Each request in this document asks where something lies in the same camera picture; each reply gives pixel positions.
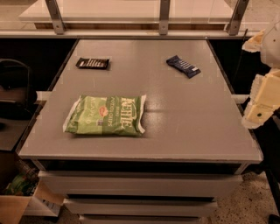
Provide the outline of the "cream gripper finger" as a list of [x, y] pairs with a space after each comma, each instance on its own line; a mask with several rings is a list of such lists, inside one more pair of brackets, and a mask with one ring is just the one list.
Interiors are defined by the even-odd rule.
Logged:
[[249, 102], [241, 124], [247, 129], [257, 129], [280, 108], [280, 70], [271, 69], [264, 76], [257, 74], [253, 80]]
[[242, 50], [250, 53], [256, 53], [261, 50], [263, 42], [264, 30], [259, 31], [255, 36], [251, 37], [242, 45]]

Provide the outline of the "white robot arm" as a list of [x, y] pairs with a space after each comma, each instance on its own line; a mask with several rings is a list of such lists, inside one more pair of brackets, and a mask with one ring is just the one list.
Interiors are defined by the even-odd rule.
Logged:
[[257, 129], [280, 108], [280, 19], [276, 17], [269, 26], [247, 40], [242, 49], [260, 53], [261, 62], [270, 70], [257, 74], [252, 82], [249, 102], [241, 120], [247, 129]]

